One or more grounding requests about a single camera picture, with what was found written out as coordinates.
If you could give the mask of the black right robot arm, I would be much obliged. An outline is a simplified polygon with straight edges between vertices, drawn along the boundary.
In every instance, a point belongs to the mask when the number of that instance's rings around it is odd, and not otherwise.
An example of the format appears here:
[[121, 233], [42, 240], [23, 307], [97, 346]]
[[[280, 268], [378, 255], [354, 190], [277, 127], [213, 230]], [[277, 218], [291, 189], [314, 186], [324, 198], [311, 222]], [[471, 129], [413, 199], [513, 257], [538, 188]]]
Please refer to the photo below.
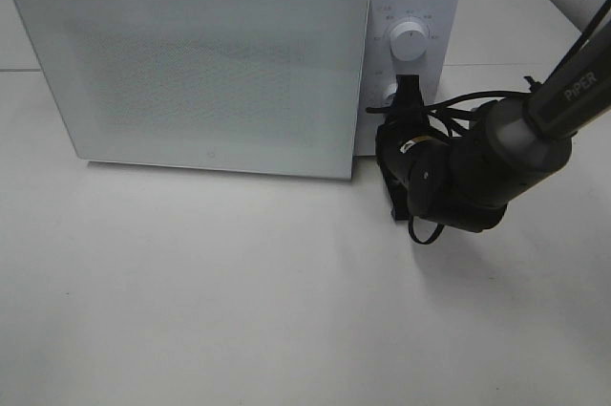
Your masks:
[[481, 91], [425, 104], [419, 79], [400, 75], [383, 115], [375, 158], [391, 216], [479, 233], [510, 201], [563, 168], [572, 138], [610, 108], [610, 3], [604, 1], [544, 82], [526, 92]]

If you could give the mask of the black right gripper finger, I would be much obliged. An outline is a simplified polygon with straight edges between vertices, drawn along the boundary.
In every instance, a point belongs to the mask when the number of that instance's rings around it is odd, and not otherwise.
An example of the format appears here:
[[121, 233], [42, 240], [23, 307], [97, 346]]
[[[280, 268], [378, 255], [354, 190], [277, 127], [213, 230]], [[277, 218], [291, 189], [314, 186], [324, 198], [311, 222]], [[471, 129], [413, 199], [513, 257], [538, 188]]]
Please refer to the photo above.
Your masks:
[[419, 75], [397, 75], [397, 88], [390, 105], [390, 117], [407, 122], [424, 122], [424, 101]]

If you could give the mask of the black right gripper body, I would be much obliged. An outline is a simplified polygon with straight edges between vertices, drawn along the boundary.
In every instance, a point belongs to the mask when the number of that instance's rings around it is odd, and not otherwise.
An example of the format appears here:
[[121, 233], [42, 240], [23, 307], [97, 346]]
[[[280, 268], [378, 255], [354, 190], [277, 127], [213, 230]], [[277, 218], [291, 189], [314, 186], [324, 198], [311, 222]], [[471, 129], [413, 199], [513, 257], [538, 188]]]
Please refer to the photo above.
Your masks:
[[375, 156], [395, 221], [451, 221], [450, 139], [416, 117], [387, 117], [378, 127]]

